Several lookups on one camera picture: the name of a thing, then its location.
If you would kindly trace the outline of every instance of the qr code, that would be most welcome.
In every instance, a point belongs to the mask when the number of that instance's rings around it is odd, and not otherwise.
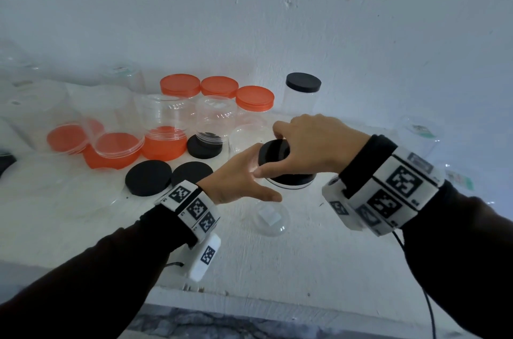
[[[418,167],[421,172],[429,174],[433,171],[433,165],[415,153],[410,153],[410,155],[408,155],[408,160]]]
[[[398,200],[394,199],[390,194],[385,192],[383,189],[379,189],[367,204],[378,212],[385,219],[388,219],[395,212],[401,209],[403,206]]]
[[[214,254],[215,250],[212,247],[208,246],[203,255],[201,256],[201,262],[209,264]]]
[[[197,198],[192,202],[191,205],[187,207],[187,212],[191,214],[192,217],[194,217],[195,220],[202,217],[203,213],[207,211],[207,206],[203,204],[202,200]]]
[[[337,215],[349,215],[347,209],[344,208],[340,201],[330,201],[329,204],[333,208],[333,210],[337,213]]]
[[[208,230],[214,225],[215,219],[212,216],[212,213],[207,213],[203,219],[200,221],[200,227],[204,233],[207,233]]]
[[[417,188],[422,185],[422,180],[413,174],[406,167],[399,166],[395,171],[388,177],[386,183],[393,187],[404,197],[411,196]]]
[[[181,203],[191,192],[184,187],[177,187],[174,191],[171,192],[169,198],[172,198],[177,203]]]
[[[369,227],[377,226],[381,223],[381,220],[378,219],[374,213],[370,212],[369,208],[367,208],[365,204],[356,208],[355,212],[363,219],[364,222],[367,223]]]

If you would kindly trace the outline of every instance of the white table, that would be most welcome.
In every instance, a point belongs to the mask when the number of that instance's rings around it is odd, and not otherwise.
[[[368,133],[386,132],[359,128]],[[223,151],[206,162],[216,169],[227,157]],[[174,168],[190,160],[193,158],[186,154],[170,164]],[[74,162],[77,170],[86,167],[80,156]],[[120,178],[126,171],[119,171]],[[311,186],[283,192],[291,225],[280,237],[265,237],[253,230],[248,214],[255,200],[222,206],[215,231],[222,239],[221,249],[204,279],[192,283],[167,268],[147,303],[430,338],[426,301],[401,248],[391,235],[377,238],[368,230],[346,229],[321,195],[321,187],[330,177],[319,174]],[[0,202],[2,286],[31,283],[103,236],[130,226],[154,200],[125,191],[112,206],[74,217],[55,210],[55,194],[56,190],[50,189]],[[72,207],[80,207],[80,203],[70,203]],[[438,337],[464,332],[432,304]]]

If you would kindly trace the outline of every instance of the wristband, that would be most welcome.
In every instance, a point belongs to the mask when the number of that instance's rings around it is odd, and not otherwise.
[[[182,181],[154,203],[174,212],[198,239],[198,244],[212,232],[221,217],[219,210],[197,185]]]
[[[417,154],[397,147],[349,199],[339,178],[323,188],[323,196],[350,229],[356,229],[351,210],[377,236],[406,224],[443,185],[443,172]]]

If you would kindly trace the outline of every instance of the wall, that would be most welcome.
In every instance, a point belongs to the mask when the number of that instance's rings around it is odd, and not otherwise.
[[[320,113],[446,128],[436,157],[479,170],[507,205],[513,0],[0,0],[0,32],[78,83],[106,59],[139,62],[150,87],[172,72],[233,76],[280,100],[290,71],[323,81]]]

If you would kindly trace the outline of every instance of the person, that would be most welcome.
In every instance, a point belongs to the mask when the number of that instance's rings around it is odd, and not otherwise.
[[[350,197],[397,147],[323,115],[278,121],[273,129],[289,142],[290,155],[253,173],[249,164],[261,145],[236,155],[197,184],[215,204],[244,196],[281,201],[278,192],[254,179],[319,172],[340,174]],[[475,335],[507,335],[513,298],[510,220],[445,181],[402,231],[407,264],[440,307]],[[193,245],[195,238],[173,212],[155,207],[1,305],[0,327],[3,333],[19,333],[22,327],[25,336],[68,335],[67,329],[80,327],[73,331],[75,337],[99,332],[118,337],[144,303],[169,253],[185,243]]]

